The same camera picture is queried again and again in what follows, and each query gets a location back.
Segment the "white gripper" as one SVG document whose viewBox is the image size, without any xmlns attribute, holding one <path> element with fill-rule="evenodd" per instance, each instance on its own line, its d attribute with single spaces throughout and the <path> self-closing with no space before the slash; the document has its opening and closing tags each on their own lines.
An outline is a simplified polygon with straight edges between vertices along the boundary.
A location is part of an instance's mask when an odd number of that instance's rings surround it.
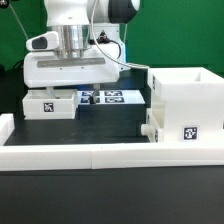
<svg viewBox="0 0 224 224">
<path fill-rule="evenodd" d="M 84 52 L 82 58 L 60 59 L 55 52 L 32 52 L 24 60 L 24 82 L 29 88 L 46 87 L 51 98 L 60 99 L 54 87 L 94 84 L 90 104 L 96 104 L 100 83 L 116 82 L 119 66 L 98 49 Z"/>
</svg>

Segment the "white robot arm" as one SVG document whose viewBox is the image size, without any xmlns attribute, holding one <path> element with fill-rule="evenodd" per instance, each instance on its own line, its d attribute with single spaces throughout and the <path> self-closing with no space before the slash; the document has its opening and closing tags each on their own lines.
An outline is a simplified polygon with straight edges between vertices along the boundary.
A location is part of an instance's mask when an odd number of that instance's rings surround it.
<svg viewBox="0 0 224 224">
<path fill-rule="evenodd" d="M 126 66 L 119 26 L 134 18 L 140 0 L 44 0 L 47 28 L 26 42 L 28 99 L 74 97 L 68 87 L 115 82 Z"/>
</svg>

